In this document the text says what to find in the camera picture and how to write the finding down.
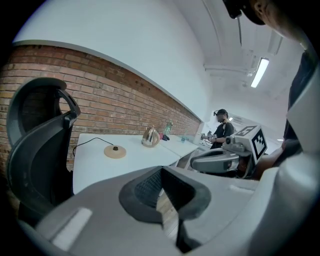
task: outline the black mesh chair back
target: black mesh chair back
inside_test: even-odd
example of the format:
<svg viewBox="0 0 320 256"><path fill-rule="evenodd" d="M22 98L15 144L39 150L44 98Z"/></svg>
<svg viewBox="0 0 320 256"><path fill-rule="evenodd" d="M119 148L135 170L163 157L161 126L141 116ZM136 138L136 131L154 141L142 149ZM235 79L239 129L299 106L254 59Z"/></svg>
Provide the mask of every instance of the black mesh chair back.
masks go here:
<svg viewBox="0 0 320 256"><path fill-rule="evenodd" d="M7 114L7 134L13 146L22 136L34 127L61 115L60 97L69 100L70 107L79 107L65 92L67 85L57 78L35 78L15 92Z"/></svg>
<svg viewBox="0 0 320 256"><path fill-rule="evenodd" d="M31 89L21 87L8 111L7 130L13 146L6 171L8 185L21 202L19 215L27 208L33 223L21 219L34 225L73 194L72 173L66 163L73 123L80 109L65 91L63 81L36 78L29 83L32 86L25 86ZM59 107L60 98L70 106L64 114Z"/></svg>

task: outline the ceiling light fixture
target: ceiling light fixture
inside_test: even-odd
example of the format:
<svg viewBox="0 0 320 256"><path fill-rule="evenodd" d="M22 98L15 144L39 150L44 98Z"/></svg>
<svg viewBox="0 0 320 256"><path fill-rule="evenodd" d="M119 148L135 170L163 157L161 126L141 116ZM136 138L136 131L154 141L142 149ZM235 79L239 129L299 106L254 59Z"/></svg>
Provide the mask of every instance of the ceiling light fixture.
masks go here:
<svg viewBox="0 0 320 256"><path fill-rule="evenodd" d="M264 73L266 72L266 69L268 67L269 64L269 60L266 58L262 58L260 60L259 66L258 66L258 70L255 73L254 79L252 81L251 87L256 88L257 85L259 84L262 76L264 75Z"/></svg>

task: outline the person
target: person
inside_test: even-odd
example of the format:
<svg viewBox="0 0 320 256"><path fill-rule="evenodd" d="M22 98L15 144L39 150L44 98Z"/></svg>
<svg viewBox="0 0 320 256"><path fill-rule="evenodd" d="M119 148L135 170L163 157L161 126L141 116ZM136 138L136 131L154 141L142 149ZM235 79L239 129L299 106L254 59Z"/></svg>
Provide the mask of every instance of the person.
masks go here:
<svg viewBox="0 0 320 256"><path fill-rule="evenodd" d="M226 141L226 137L235 132L234 126L229 120L229 114L225 109L220 109L215 112L216 119L220 123L213 135L216 138L205 136L204 139L209 140L212 143L211 150L221 148L222 144Z"/></svg>
<svg viewBox="0 0 320 256"><path fill-rule="evenodd" d="M288 1L283 2L280 0L242 0L240 7L242 12L253 23L269 26L281 36L299 42L304 49L298 72L291 84L288 110L308 84L317 63L315 54L311 53L311 50L308 50L305 45L301 29L295 26L294 21L282 12L282 8L288 9L289 7ZM256 165L254 178L259 180L265 170L279 166L286 158L301 151L297 135L287 120L281 147L261 158Z"/></svg>

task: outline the white wall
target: white wall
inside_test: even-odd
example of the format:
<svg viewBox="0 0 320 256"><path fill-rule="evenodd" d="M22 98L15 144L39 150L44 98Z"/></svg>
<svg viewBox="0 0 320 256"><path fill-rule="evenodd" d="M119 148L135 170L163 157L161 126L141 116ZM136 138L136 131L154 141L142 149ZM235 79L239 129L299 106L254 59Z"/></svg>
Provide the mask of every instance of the white wall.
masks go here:
<svg viewBox="0 0 320 256"><path fill-rule="evenodd" d="M210 120L204 123L201 133L207 135L207 133L211 131L213 134L219 125L220 123L217 121L217 117L214 116L214 111L212 111L210 115Z"/></svg>
<svg viewBox="0 0 320 256"><path fill-rule="evenodd" d="M202 121L212 84L194 33L172 0L48 0L14 39L113 61L176 99Z"/></svg>
<svg viewBox="0 0 320 256"><path fill-rule="evenodd" d="M278 104L274 100L267 100L261 97L258 93L250 93L249 90L215 89L211 109L225 109L228 113L252 120L277 131L279 135L283 135L286 125L288 98L289 95L286 97L286 102Z"/></svg>

